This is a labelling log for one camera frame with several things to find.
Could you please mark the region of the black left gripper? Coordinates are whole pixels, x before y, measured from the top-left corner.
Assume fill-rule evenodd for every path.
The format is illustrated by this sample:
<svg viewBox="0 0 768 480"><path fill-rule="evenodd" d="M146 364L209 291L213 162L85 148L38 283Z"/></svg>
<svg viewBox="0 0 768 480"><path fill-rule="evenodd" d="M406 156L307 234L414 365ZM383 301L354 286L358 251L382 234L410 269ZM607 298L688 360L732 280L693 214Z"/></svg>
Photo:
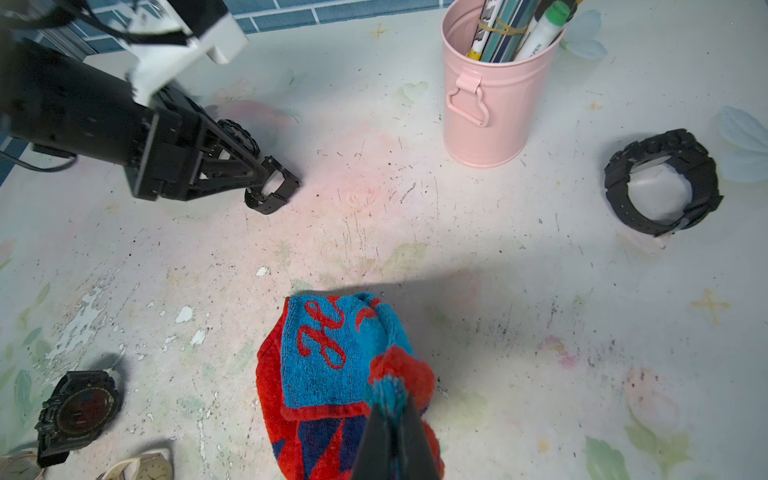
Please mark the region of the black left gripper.
<svg viewBox="0 0 768 480"><path fill-rule="evenodd" d="M124 167L131 194L191 201L263 186L270 171L175 83L156 92L142 118L138 153Z"/></svg>

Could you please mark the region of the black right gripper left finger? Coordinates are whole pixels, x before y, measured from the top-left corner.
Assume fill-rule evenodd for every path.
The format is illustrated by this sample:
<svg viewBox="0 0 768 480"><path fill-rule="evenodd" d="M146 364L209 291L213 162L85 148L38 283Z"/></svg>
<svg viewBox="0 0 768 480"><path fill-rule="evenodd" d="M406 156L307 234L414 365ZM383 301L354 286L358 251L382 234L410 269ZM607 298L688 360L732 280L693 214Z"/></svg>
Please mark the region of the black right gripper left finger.
<svg viewBox="0 0 768 480"><path fill-rule="evenodd" d="M391 423L379 406L373 406L358 447L350 479L389 480L391 478L392 453Z"/></svg>

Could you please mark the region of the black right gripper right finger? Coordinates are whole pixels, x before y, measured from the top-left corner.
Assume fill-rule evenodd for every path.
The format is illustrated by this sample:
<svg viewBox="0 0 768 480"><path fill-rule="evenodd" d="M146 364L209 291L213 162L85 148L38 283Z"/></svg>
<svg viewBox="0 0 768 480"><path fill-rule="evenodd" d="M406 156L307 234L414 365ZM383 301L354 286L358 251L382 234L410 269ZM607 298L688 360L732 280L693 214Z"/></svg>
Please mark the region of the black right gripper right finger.
<svg viewBox="0 0 768 480"><path fill-rule="evenodd" d="M395 427L396 479L438 480L437 463L412 397L409 397Z"/></svg>

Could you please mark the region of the red blue towel cloth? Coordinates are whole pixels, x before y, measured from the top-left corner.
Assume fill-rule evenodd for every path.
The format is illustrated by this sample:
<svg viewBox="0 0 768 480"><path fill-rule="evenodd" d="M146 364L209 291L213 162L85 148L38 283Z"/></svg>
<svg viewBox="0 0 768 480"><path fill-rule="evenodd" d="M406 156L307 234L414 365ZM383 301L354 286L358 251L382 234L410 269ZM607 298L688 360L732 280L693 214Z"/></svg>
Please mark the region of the red blue towel cloth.
<svg viewBox="0 0 768 480"><path fill-rule="evenodd" d="M256 385L279 469L288 479L350 479L373 406L396 433L412 397L444 476L439 441L422 415L436 389L405 328L371 293L289 296L257 355Z"/></svg>

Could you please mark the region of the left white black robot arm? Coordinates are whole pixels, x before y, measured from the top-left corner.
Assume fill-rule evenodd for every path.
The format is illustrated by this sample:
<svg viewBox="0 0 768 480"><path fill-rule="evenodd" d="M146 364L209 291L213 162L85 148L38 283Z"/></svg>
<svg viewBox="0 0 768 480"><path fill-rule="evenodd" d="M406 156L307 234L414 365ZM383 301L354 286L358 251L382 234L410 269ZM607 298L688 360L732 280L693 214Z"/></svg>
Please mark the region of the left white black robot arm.
<svg viewBox="0 0 768 480"><path fill-rule="evenodd" d="M103 24L85 1L57 1L33 15L26 1L1 5L1 121L11 137L66 164L90 157L121 166L141 199L190 201L243 190L264 210L276 172L253 137L208 115L174 83L202 57L230 62L247 43L221 1L162 1L156 14L135 6L129 23ZM21 30L82 21L118 40L137 59L118 78L31 40Z"/></svg>

